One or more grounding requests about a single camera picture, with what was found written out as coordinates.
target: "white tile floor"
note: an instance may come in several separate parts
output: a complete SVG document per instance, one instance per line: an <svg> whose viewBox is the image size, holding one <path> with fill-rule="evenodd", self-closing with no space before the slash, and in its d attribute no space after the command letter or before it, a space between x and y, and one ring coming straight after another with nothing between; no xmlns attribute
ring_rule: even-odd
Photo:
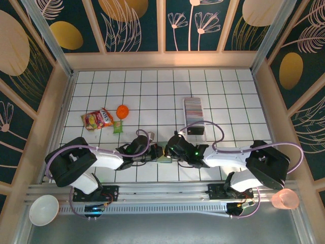
<svg viewBox="0 0 325 244"><path fill-rule="evenodd" d="M174 130L184 126L182 100L200 97L205 120L220 124L225 139L219 147L252 144L254 139L270 142L262 107L250 70L138 70L79 72L77 84L63 130L61 144L82 136L94 146L114 149L136 138L142 128L156 134L155 142L168 141ZM115 114L125 104L130 113L123 121L123 133L113 134L113 127L94 132L83 128L80 116L106 107ZM221 137L213 126L206 126L208 144ZM147 163L123 171L96 168L101 182L221 180L240 169L181 168L172 164Z"/></svg>

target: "snack bag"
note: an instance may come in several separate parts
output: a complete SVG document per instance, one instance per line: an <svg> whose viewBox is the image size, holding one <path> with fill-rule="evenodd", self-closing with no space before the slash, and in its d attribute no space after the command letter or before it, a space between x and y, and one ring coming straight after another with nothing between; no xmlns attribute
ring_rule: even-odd
<svg viewBox="0 0 325 244"><path fill-rule="evenodd" d="M85 128L89 131L111 126L114 123L113 117L105 108L84 114L81 119Z"/></svg>

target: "yellow oval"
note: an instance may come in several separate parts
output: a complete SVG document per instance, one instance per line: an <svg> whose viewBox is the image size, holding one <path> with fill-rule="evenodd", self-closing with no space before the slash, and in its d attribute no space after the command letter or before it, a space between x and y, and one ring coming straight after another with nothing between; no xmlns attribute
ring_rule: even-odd
<svg viewBox="0 0 325 244"><path fill-rule="evenodd" d="M50 25L50 29L58 44L69 50L76 50L83 44L80 31L72 24L65 21L58 21Z"/></svg>
<svg viewBox="0 0 325 244"><path fill-rule="evenodd" d="M294 88L300 80L303 73L304 62L299 54L295 52L288 53L280 65L280 84L284 89Z"/></svg>
<svg viewBox="0 0 325 244"><path fill-rule="evenodd" d="M20 23L0 10L0 70L7 75L21 75L29 63L28 36Z"/></svg>
<svg viewBox="0 0 325 244"><path fill-rule="evenodd" d="M134 9L139 19L147 12L148 0L98 0L101 8L110 18L126 22L132 17L127 17L130 13L127 13L124 1L130 10Z"/></svg>
<svg viewBox="0 0 325 244"><path fill-rule="evenodd" d="M252 26L267 26L272 24L280 10L283 0L245 0L243 18Z"/></svg>

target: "orange ball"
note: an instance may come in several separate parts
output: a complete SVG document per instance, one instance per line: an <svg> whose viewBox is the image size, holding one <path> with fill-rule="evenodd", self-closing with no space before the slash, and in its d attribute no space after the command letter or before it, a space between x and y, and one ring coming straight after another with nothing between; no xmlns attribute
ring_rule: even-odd
<svg viewBox="0 0 325 244"><path fill-rule="evenodd" d="M126 107L125 105L118 106L116 110L116 115L119 119L126 118L128 115L128 107Z"/></svg>

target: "gray panel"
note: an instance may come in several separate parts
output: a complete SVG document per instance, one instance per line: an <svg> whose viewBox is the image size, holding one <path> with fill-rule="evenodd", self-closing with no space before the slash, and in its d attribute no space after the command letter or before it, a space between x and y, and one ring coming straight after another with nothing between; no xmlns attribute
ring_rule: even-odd
<svg viewBox="0 0 325 244"><path fill-rule="evenodd" d="M291 211L262 203L246 219L228 219L195 213L169 215L115 215L88 222L77 216L58 216L34 227L33 243L301 243Z"/></svg>

